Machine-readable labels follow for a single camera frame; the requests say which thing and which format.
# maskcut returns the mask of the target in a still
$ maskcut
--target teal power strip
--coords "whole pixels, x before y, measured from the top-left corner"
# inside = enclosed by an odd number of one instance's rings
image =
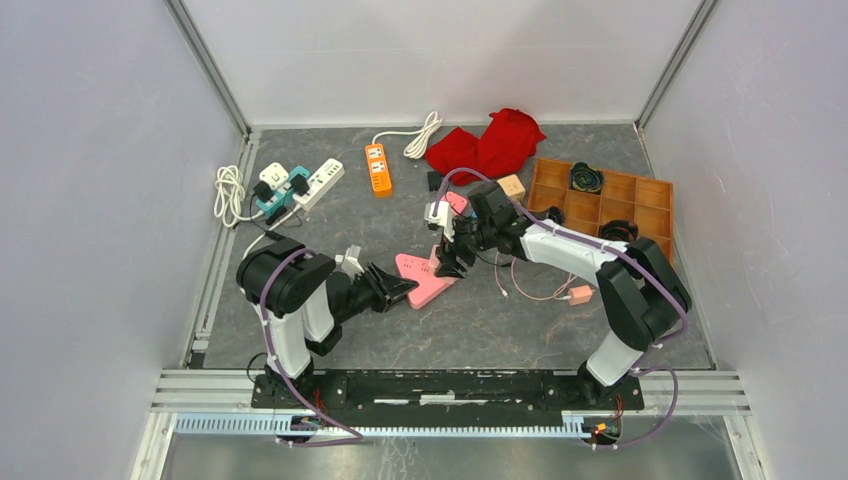
[[[309,173],[309,170],[298,165],[289,171],[289,178],[294,177],[295,175],[303,175],[308,180],[311,174]],[[256,206],[262,210],[266,217],[270,217],[281,207],[289,205],[292,202],[294,193],[295,192],[292,189],[277,190],[274,192],[274,196],[272,196],[267,202],[263,202],[257,198]]]

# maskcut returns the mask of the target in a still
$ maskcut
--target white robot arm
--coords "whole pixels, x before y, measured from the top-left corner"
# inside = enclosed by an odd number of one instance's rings
[[[436,276],[462,278],[479,251],[497,248],[525,261],[544,263],[592,283],[601,293],[611,330],[579,373],[590,385],[589,397],[615,386],[651,344],[679,320],[674,307],[651,285],[639,286],[638,272],[608,251],[587,245],[599,241],[626,251],[653,275],[685,309],[692,300],[655,242],[648,238],[627,244],[599,240],[567,230],[552,220],[533,221],[521,215],[496,182],[486,182],[469,194],[476,217],[455,216],[447,202],[425,210],[433,230],[445,229],[436,255]],[[553,231],[567,231],[555,235]],[[591,239],[583,243],[580,239]]]

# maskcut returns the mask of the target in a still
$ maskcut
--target power strip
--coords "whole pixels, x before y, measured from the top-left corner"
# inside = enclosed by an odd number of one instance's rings
[[[303,195],[294,196],[294,201],[300,205],[300,209],[308,212],[321,200],[336,182],[344,175],[344,166],[338,160],[331,158],[324,162],[315,173],[309,177],[309,191]]]

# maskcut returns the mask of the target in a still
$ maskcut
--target cable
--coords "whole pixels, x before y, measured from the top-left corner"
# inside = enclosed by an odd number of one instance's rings
[[[274,362],[274,365],[277,367],[277,372],[280,373],[280,376],[283,377],[283,382],[285,382],[286,387],[288,387],[289,391],[291,391],[292,395],[297,398],[297,400],[303,404],[304,407],[312,410],[315,415],[329,423],[330,425],[334,425],[345,432],[354,436],[354,438],[341,438],[337,440],[328,440],[324,442],[318,443],[293,443],[289,442],[289,446],[293,447],[329,447],[331,445],[350,445],[353,443],[361,442],[364,437],[361,433],[356,430],[348,427],[347,425],[339,422],[338,420],[333,419],[326,413],[322,412],[321,409],[309,403],[309,400],[303,397],[300,392],[297,391],[291,379],[289,379],[288,375],[286,375],[286,371],[283,368],[282,362],[280,362],[280,356],[277,354],[277,350],[274,348],[274,341],[271,336],[271,322],[268,321],[268,310],[265,308],[265,301],[268,299],[268,292],[271,290],[271,285],[274,284],[274,281],[277,280],[277,277],[285,270],[285,268],[295,259],[303,255],[315,255],[313,250],[308,248],[301,248],[296,250],[291,255],[285,258],[277,268],[271,273],[271,276],[268,277],[268,281],[265,282],[265,286],[262,287],[262,294],[259,296],[259,312],[262,316],[262,334],[265,337],[265,349],[268,351],[268,359]]]
[[[663,417],[663,419],[660,420],[660,423],[658,423],[657,426],[654,427],[653,430],[642,435],[641,437],[634,438],[633,440],[628,440],[628,441],[623,442],[623,443],[616,443],[615,445],[597,445],[597,444],[595,444],[595,445],[592,446],[592,449],[617,450],[621,447],[630,447],[630,446],[633,446],[633,445],[638,445],[638,444],[644,442],[645,440],[648,440],[648,439],[656,436],[658,433],[660,433],[666,427],[666,425],[668,425],[668,421],[671,419],[671,415],[674,413],[674,409],[677,407],[677,398],[680,394],[680,385],[678,384],[677,374],[674,373],[674,369],[672,369],[668,365],[654,365],[651,368],[646,368],[645,370],[641,370],[641,371],[638,371],[638,372],[632,371],[631,373],[634,377],[642,377],[642,376],[645,376],[645,375],[647,375],[651,372],[655,372],[657,370],[665,370],[669,374],[671,374],[671,382],[674,385],[674,391],[672,392],[672,395],[671,395],[671,405],[669,405],[668,412],[666,412],[665,417]]]
[[[481,257],[481,256],[480,256],[480,254],[479,254],[479,253],[477,253],[477,252],[474,252],[474,255],[476,255],[476,256],[477,256],[477,258],[479,258],[481,262],[483,262],[483,263],[488,263],[489,265],[493,265],[493,266],[498,267],[498,268],[504,268],[504,267],[508,267],[508,266],[509,266],[509,262],[506,262],[506,263],[496,263],[496,262],[498,261],[498,260],[497,260],[497,259],[498,259],[498,254],[497,254],[497,253],[495,254],[495,261],[494,261],[494,262],[490,262],[489,260],[486,260],[485,258]]]
[[[534,296],[528,294],[527,292],[525,292],[524,290],[522,290],[521,287],[518,286],[518,281],[515,279],[515,261],[516,260],[518,260],[518,259],[513,258],[512,263],[509,265],[509,276],[512,277],[512,284],[515,285],[515,289],[518,290],[518,293],[524,295],[525,297],[529,298],[530,300],[536,300],[536,301],[539,301],[539,302],[543,302],[545,300],[568,300],[569,298],[571,298],[570,295],[566,295],[564,297],[560,297],[560,295],[562,295],[562,293],[565,292],[565,290],[568,288],[568,286],[571,285],[571,282],[573,282],[577,278],[576,275],[569,272],[568,278],[565,280],[565,283],[563,283],[562,285],[559,286],[559,288],[554,290],[554,293],[552,293],[549,297],[544,297],[544,298],[534,297]],[[497,279],[497,277],[498,277],[498,272],[496,271],[495,272],[495,279]]]
[[[447,190],[448,185],[450,184],[450,178],[452,176],[454,176],[455,174],[462,173],[462,172],[470,173],[470,174],[476,176],[477,178],[479,178],[480,180],[483,180],[484,182],[490,182],[491,181],[491,179],[489,179],[488,177],[486,177],[482,173],[478,172],[477,170],[474,170],[474,169],[471,169],[471,168],[466,168],[466,167],[458,167],[458,168],[455,168],[455,169],[451,170],[450,172],[448,172],[447,175],[445,175],[445,178],[442,179],[442,185],[439,187],[439,192],[438,192],[436,198],[442,198],[445,195],[445,191]],[[439,204],[439,202],[433,202],[433,207],[430,210],[430,215],[433,216],[433,217],[435,217],[436,214],[437,214],[438,204]],[[674,308],[674,311],[680,317],[680,322],[681,322],[680,328],[678,328],[677,331],[674,331],[674,332],[669,333],[668,335],[662,337],[660,340],[671,340],[673,338],[677,338],[677,337],[683,335],[689,329],[689,316],[686,315],[686,310],[683,308],[682,305],[680,305],[680,302],[678,302],[677,299],[674,298],[674,295],[672,295],[671,292],[669,292],[668,289],[665,288],[663,286],[663,284],[660,283],[659,280],[657,280],[656,277],[651,275],[650,272],[648,272],[648,270],[645,269],[645,267],[643,267],[642,265],[639,265],[639,262],[637,262],[635,259],[633,259],[630,255],[627,255],[625,252],[622,252],[620,250],[617,250],[615,248],[610,247],[608,245],[609,242],[607,242],[605,240],[593,239],[593,238],[590,238],[590,237],[583,237],[583,236],[571,233],[569,230],[563,229],[559,226],[549,225],[549,224],[539,220],[538,218],[536,218],[532,213],[527,211],[527,209],[524,208],[524,206],[522,206],[518,202],[513,202],[513,205],[515,206],[516,209],[518,209],[519,212],[524,214],[524,216],[526,216],[528,219],[530,219],[530,221],[532,221],[534,224],[536,224],[539,227],[551,232],[552,234],[558,235],[558,236],[566,238],[568,240],[573,240],[573,241],[576,241],[578,243],[582,243],[584,245],[588,245],[588,246],[590,246],[592,248],[596,248],[596,249],[598,249],[602,252],[609,252],[609,253],[615,255],[616,257],[620,258],[622,261],[624,261],[625,263],[627,263],[628,265],[633,267],[634,270],[639,272],[639,274],[642,275],[645,278],[645,280],[647,280],[647,282],[650,283],[651,286],[653,286],[660,293],[660,295],[662,295],[663,298],[665,298],[665,300],[672,306],[672,308]]]
[[[254,240],[253,243],[251,243],[250,245],[247,246],[247,249],[245,249],[244,255],[241,256],[241,259],[244,260],[245,258],[247,258],[247,255],[250,254],[250,252],[253,250],[253,247],[255,247],[256,244],[259,243],[262,240],[262,238],[267,237],[270,232],[273,232],[274,230],[276,230],[277,227],[279,227],[280,225],[285,223],[285,221],[290,219],[292,216],[297,216],[298,210],[300,210],[300,205],[294,207],[294,209],[291,212],[287,213],[283,218],[277,220],[273,225],[271,225],[271,227],[269,227],[267,230],[265,230],[265,233],[256,237],[256,240]]]
[[[445,178],[442,180],[442,185],[439,187],[439,192],[438,192],[438,195],[436,196],[436,198],[442,198],[442,196],[444,196],[445,191],[448,188],[450,178],[453,175],[455,175],[457,173],[461,173],[461,172],[466,172],[466,173],[470,173],[472,175],[475,175],[477,178],[479,178],[480,180],[483,180],[484,182],[491,181],[489,178],[487,178],[482,173],[480,173],[476,170],[473,170],[471,168],[465,168],[465,167],[455,168],[455,169],[451,170],[450,172],[448,172],[447,175],[445,175]],[[688,328],[689,328],[689,317],[688,317],[688,315],[686,315],[686,310],[683,308],[683,306],[680,304],[680,302],[678,302],[677,299],[674,298],[674,295],[672,295],[671,292],[669,292],[668,289],[665,288],[665,286],[663,286],[663,284],[660,283],[660,281],[657,280],[656,277],[651,275],[650,272],[648,272],[648,270],[645,269],[645,267],[643,267],[642,265],[639,265],[639,262],[637,262],[635,259],[633,259],[630,255],[627,255],[625,252],[622,252],[622,251],[617,250],[615,248],[611,248],[606,241],[593,240],[591,238],[582,237],[580,235],[575,235],[573,233],[570,233],[568,230],[564,230],[562,228],[558,228],[558,227],[548,225],[547,223],[544,223],[541,220],[539,220],[538,218],[536,218],[535,216],[533,216],[533,214],[531,214],[529,211],[527,211],[527,209],[524,208],[518,202],[513,202],[513,205],[515,205],[515,208],[517,208],[518,211],[520,211],[522,214],[524,214],[524,216],[526,216],[528,219],[530,219],[530,221],[532,221],[534,224],[536,224],[539,227],[551,232],[552,234],[559,235],[560,237],[567,238],[569,240],[573,240],[573,241],[582,243],[584,245],[588,245],[588,246],[590,246],[592,248],[596,248],[596,249],[598,249],[602,252],[610,252],[613,255],[615,255],[616,257],[620,258],[625,263],[627,263],[628,265],[630,265],[631,267],[633,267],[634,270],[639,272],[642,275],[642,277],[644,277],[645,280],[648,283],[650,283],[651,286],[653,286],[660,293],[660,295],[662,295],[663,298],[665,298],[665,300],[672,306],[672,308],[674,308],[674,310],[675,310],[675,312],[677,312],[678,316],[680,316],[680,322],[681,322],[680,328],[678,328],[677,331],[675,331],[675,332],[669,333],[668,335],[661,337],[660,340],[668,341],[668,340],[671,340],[673,338],[677,338],[677,337],[683,335],[688,330]],[[437,208],[438,208],[438,202],[433,202],[433,208],[430,211],[431,216],[436,215],[436,209]],[[643,353],[642,356],[640,356],[636,360],[636,362],[634,362],[634,365],[638,364],[643,358],[645,358],[645,354],[647,354],[647,351],[645,353]],[[668,421],[671,418],[671,415],[674,413],[675,407],[677,407],[677,398],[678,398],[678,395],[680,393],[679,385],[678,385],[678,382],[677,382],[677,374],[675,374],[674,370],[668,365],[655,365],[653,367],[650,367],[650,368],[647,368],[647,369],[641,370],[641,371],[639,371],[638,369],[637,370],[631,370],[631,373],[634,377],[642,377],[642,376],[647,375],[647,374],[654,372],[656,370],[668,371],[668,373],[671,374],[671,380],[672,380],[672,383],[674,384],[674,392],[672,393],[672,397],[671,397],[671,405],[668,408],[668,413],[666,413],[666,415],[665,415],[665,417],[663,417],[662,421],[660,421],[660,423],[656,427],[654,427],[653,430],[651,430],[650,432],[648,432],[645,435],[642,435],[641,437],[638,437],[636,439],[629,440],[627,442],[624,442],[624,443],[621,443],[621,444],[616,444],[616,445],[608,445],[608,446],[597,446],[596,445],[596,446],[593,446],[592,448],[600,447],[604,450],[613,450],[613,449],[617,449],[619,447],[636,445],[638,443],[641,443],[641,442],[655,436],[656,434],[658,434],[660,431],[662,431],[665,428],[666,424],[668,424]]]
[[[377,139],[383,135],[418,135],[409,142],[409,145],[407,145],[406,148],[403,149],[404,157],[417,160],[424,156],[424,152],[427,151],[427,142],[430,140],[433,133],[435,133],[441,126],[442,119],[439,118],[439,112],[433,110],[429,115],[427,115],[427,119],[424,120],[424,126],[421,127],[421,129],[415,130],[414,132],[380,132],[377,135],[374,135],[374,139],[371,140],[371,143],[377,143]]]
[[[245,195],[242,181],[241,172],[235,165],[218,169],[218,176],[215,179],[215,189],[218,193],[215,195],[215,207],[212,211],[215,218],[220,218],[227,228],[236,226],[240,221],[255,220],[262,216],[262,212],[252,217],[241,216],[241,204],[244,202]]]
[[[267,353],[265,353],[265,352],[259,352],[259,353],[257,353],[256,355],[254,355],[254,356],[252,356],[252,357],[250,358],[250,361],[248,361],[248,362],[247,362],[247,368],[245,368],[245,373],[247,373],[247,379],[248,379],[248,380],[250,380],[250,383],[252,383],[252,384],[254,384],[254,385],[256,385],[256,379],[254,379],[254,378],[250,378],[250,367],[252,367],[252,366],[253,366],[253,362],[255,362],[255,361],[256,361],[256,359],[257,359],[257,358],[259,358],[259,357],[261,357],[262,355],[265,355],[266,357],[268,356],[268,354],[267,354]]]
[[[252,213],[253,213],[253,200],[254,200],[255,198],[256,198],[256,194],[255,194],[255,193],[254,193],[253,195],[251,195],[251,196],[250,196],[250,202],[248,202],[248,207],[247,207],[247,214],[248,214],[248,215],[251,215],[251,217],[250,217],[250,222],[251,222],[251,223],[252,223],[252,224],[253,224],[256,228],[258,228],[258,229],[260,229],[260,230],[262,230],[262,231],[267,232],[267,231],[268,231],[268,229],[267,229],[267,228],[265,228],[265,227],[263,227],[262,225],[260,225],[260,224],[256,223],[256,219],[259,217],[259,215],[255,215],[255,216],[254,216],[254,215],[252,215]],[[289,227],[289,228],[298,228],[298,227],[302,227],[302,226],[303,226],[303,219],[302,219],[302,218],[300,218],[300,215],[298,215],[297,213],[295,213],[295,214],[294,214],[294,218],[296,218],[296,219],[297,219],[297,221],[298,221],[297,225],[283,225],[283,226],[284,226],[284,227]]]

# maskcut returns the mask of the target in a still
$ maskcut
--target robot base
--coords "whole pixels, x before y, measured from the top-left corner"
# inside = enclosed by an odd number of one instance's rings
[[[615,411],[618,396],[625,410],[645,408],[637,378],[623,377],[592,402],[585,383],[553,370],[325,370],[295,385],[312,402],[320,395],[331,417],[358,427],[556,426],[563,410]],[[257,376],[250,405],[302,408],[282,379],[267,374]]]

